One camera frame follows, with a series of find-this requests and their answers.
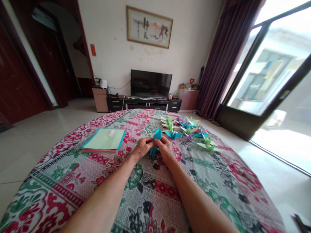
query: purple curtain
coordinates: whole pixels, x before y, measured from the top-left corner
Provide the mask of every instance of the purple curtain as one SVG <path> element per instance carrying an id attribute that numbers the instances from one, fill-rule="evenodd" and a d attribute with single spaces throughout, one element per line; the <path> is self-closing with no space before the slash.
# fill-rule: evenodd
<path id="1" fill-rule="evenodd" d="M 227 0 L 200 83 L 196 109 L 215 119 L 222 95 L 264 0 Z"/>

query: tablecloth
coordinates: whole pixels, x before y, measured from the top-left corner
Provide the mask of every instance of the tablecloth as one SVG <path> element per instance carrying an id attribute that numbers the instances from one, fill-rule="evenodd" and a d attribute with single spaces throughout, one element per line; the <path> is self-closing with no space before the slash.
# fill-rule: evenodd
<path id="1" fill-rule="evenodd" d="M 153 137 L 161 117 L 176 114 L 132 109 L 99 117 L 65 136 L 24 180 L 0 223 L 0 232 L 57 232 L 128 157 L 139 138 Z M 127 129 L 117 152 L 83 153 L 97 128 Z M 230 147 L 207 152 L 171 140 L 175 158 L 240 232 L 285 232 L 282 218 L 257 176 Z M 157 151 L 146 155 L 126 184 L 111 232 L 191 232 L 172 176 Z"/>

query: floral tablecloth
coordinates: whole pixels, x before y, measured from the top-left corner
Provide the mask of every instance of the floral tablecloth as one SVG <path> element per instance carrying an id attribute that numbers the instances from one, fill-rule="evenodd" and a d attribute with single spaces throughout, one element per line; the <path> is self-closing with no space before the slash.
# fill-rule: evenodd
<path id="1" fill-rule="evenodd" d="M 34 167 L 0 223 L 0 232 L 57 232 L 128 157 L 139 138 L 161 127 L 160 110 L 133 109 L 99 117 L 68 134 Z M 126 128 L 118 152 L 83 153 L 97 128 Z M 282 218 L 256 175 L 220 138 L 221 152 L 172 140 L 176 160 L 240 232 L 284 232 Z M 126 184 L 111 232 L 191 232 L 172 176 L 157 151 L 139 161 Z"/>

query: tv screen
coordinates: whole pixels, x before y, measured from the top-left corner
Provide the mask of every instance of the tv screen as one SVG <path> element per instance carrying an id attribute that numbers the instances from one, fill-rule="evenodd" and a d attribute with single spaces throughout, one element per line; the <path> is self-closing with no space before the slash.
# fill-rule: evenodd
<path id="1" fill-rule="evenodd" d="M 131 95 L 167 98 L 172 75 L 131 70 Z"/>

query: framed painting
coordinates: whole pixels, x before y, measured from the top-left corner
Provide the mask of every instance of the framed painting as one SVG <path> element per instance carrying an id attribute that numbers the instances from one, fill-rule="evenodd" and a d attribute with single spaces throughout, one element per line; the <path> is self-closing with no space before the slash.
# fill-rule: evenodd
<path id="1" fill-rule="evenodd" d="M 169 48 L 173 19 L 126 6 L 127 40 Z"/>

